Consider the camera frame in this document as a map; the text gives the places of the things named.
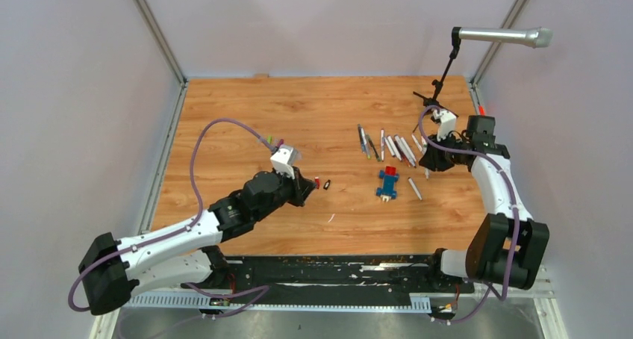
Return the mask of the dark green cap pen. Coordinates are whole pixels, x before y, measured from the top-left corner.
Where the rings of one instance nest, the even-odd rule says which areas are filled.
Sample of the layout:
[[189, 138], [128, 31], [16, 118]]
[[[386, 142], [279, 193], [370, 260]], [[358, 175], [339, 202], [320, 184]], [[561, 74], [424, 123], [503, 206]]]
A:
[[368, 142], [368, 144], [369, 144], [369, 147], [370, 147], [370, 148], [371, 148], [371, 150], [372, 150], [372, 153], [373, 153], [373, 154], [374, 154], [374, 156], [375, 156], [375, 159], [376, 159], [378, 162], [381, 162], [381, 156], [380, 156], [380, 154], [378, 153], [377, 148], [375, 147], [375, 144], [374, 144], [374, 142], [372, 141], [372, 139], [371, 139], [370, 135], [369, 135], [369, 134], [365, 134], [365, 138], [367, 139], [367, 142]]

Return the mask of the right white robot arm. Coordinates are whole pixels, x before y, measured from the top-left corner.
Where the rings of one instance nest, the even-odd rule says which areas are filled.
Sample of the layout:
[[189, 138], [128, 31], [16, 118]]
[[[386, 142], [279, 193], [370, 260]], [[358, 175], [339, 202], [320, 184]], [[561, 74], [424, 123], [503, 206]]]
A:
[[438, 125], [424, 134], [427, 144], [421, 167], [444, 172], [464, 165], [475, 179], [486, 216], [465, 251], [437, 249], [426, 272], [428, 286], [445, 292], [456, 279], [473, 279], [528, 290], [534, 284], [549, 241], [549, 228], [534, 221], [523, 204], [511, 174], [511, 156], [496, 142], [495, 119], [471, 115], [464, 131], [456, 131], [456, 115], [428, 110]]

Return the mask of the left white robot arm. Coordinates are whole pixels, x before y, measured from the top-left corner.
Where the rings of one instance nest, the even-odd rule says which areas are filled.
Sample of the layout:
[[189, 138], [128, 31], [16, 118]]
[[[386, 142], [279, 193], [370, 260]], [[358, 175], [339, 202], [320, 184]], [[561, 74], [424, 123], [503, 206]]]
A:
[[[69, 294], [69, 307], [97, 316], [121, 308], [146, 291], [173, 284], [204, 282], [219, 289], [228, 281], [228, 268], [213, 260], [212, 247], [253, 230], [255, 224], [282, 206], [305, 205], [317, 183], [294, 175], [261, 171], [242, 188], [202, 212], [157, 231], [116, 239], [97, 236], [78, 265], [79, 277]], [[74, 302], [82, 286], [87, 306]]]

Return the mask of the purple tip white marker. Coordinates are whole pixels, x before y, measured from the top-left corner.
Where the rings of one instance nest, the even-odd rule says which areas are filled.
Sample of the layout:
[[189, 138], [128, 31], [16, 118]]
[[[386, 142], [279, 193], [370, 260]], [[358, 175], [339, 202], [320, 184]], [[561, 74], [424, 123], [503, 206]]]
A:
[[396, 157], [399, 161], [402, 161], [402, 156], [400, 155], [399, 150], [398, 150], [398, 148], [396, 147], [396, 144], [395, 144], [395, 142], [393, 141], [393, 138], [392, 138], [390, 135], [387, 137], [387, 141], [388, 141], [388, 143], [390, 144], [390, 148], [391, 148], [391, 149], [392, 149], [392, 151], [393, 151], [393, 155], [394, 155], [394, 156], [395, 156], [395, 157]]

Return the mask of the orange red cap marker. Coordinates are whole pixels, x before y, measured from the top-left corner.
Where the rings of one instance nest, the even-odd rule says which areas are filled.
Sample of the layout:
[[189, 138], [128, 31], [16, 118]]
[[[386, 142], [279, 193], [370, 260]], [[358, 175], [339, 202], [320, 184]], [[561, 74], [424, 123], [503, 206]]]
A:
[[395, 145], [395, 147], [396, 147], [397, 152], [400, 154], [400, 156], [401, 156], [401, 158], [402, 158], [402, 161], [403, 161], [403, 162], [404, 162], [404, 163], [405, 163], [408, 167], [410, 167], [410, 166], [411, 166], [411, 164], [410, 164], [410, 162], [409, 162], [409, 160], [408, 160], [408, 156], [407, 156], [407, 155], [406, 155], [406, 153], [403, 151], [402, 147], [399, 145], [399, 142], [398, 142], [396, 139], [394, 139], [394, 140], [393, 140], [393, 142], [394, 142], [394, 145]]

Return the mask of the clear cap grey pen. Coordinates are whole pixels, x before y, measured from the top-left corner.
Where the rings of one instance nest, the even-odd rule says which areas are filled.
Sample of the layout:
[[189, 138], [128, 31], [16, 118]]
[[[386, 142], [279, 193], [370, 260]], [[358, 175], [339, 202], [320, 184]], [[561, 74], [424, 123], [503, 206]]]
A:
[[360, 142], [360, 145], [361, 145], [361, 151], [366, 155], [367, 154], [367, 148], [365, 146], [363, 129], [362, 129], [360, 123], [357, 124], [357, 129], [358, 129], [359, 142]]

